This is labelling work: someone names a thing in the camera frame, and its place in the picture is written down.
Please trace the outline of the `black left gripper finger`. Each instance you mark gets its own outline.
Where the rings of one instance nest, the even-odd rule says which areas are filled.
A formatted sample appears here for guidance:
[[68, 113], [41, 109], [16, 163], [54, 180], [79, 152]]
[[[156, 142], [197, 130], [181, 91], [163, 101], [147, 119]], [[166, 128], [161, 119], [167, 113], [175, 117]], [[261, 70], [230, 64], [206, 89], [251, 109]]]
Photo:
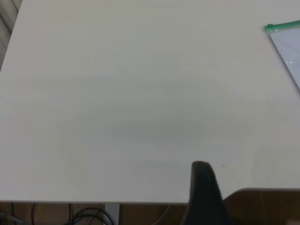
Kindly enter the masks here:
[[192, 163], [190, 196], [184, 224], [237, 224], [226, 208], [213, 168], [207, 162]]

